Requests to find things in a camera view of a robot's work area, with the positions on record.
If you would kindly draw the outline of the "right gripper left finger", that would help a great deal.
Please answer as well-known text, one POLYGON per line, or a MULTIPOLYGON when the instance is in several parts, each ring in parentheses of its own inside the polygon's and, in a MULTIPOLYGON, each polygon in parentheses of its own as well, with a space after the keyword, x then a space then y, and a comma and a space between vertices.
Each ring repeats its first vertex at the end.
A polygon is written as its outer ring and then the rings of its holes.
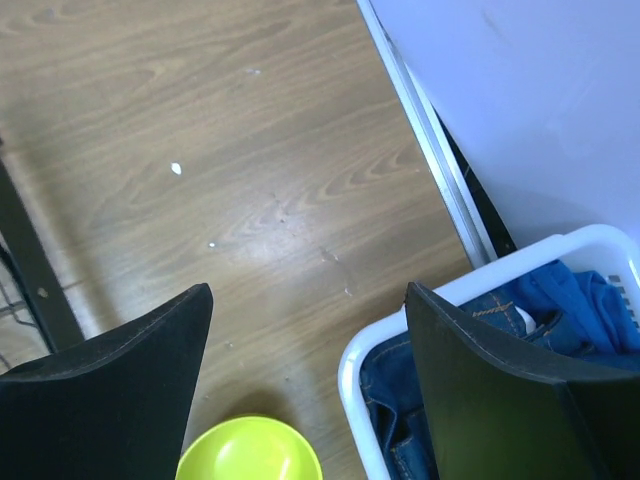
POLYGON ((211 318, 197 284, 2 374, 2 478, 174 478, 211 318))

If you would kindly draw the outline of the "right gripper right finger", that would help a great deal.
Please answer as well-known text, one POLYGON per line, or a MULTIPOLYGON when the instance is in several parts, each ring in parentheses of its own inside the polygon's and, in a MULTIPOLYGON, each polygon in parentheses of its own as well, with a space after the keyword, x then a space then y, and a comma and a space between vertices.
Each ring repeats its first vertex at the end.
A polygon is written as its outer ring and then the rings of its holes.
POLYGON ((482 323, 426 287, 408 332, 443 479, 635 479, 639 376, 482 323))

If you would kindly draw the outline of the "black wire dish rack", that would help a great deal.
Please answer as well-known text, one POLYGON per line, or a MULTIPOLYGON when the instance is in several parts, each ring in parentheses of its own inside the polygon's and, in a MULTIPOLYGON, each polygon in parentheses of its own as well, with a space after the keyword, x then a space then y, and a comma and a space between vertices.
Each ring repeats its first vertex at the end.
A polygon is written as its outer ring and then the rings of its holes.
POLYGON ((36 229, 5 166, 1 167, 1 264, 7 269, 29 321, 49 352, 69 349, 84 335, 51 266, 36 229))

